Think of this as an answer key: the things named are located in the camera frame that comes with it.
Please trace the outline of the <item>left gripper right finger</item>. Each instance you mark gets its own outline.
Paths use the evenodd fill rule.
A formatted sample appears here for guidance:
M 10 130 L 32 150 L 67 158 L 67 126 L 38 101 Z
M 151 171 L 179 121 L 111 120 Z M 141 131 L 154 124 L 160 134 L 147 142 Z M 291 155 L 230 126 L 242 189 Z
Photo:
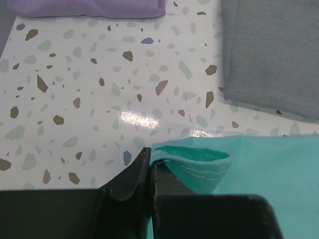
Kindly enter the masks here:
M 261 196 L 200 195 L 164 162 L 151 166 L 156 239 L 281 239 L 274 210 Z

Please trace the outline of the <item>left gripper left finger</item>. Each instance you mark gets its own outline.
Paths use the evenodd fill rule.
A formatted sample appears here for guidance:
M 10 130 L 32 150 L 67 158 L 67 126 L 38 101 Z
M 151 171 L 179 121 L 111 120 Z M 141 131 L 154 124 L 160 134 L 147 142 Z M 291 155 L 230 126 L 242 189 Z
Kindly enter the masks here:
M 97 189 L 1 191 L 1 238 L 147 238 L 150 152 Z

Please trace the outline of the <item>teal t shirt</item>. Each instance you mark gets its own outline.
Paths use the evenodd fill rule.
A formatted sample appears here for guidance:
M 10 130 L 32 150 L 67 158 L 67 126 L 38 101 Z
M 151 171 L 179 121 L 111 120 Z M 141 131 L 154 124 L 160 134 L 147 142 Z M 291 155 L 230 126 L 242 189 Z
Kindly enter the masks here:
M 317 136 L 189 137 L 154 144 L 160 160 L 198 194 L 264 197 L 286 239 L 319 236 Z

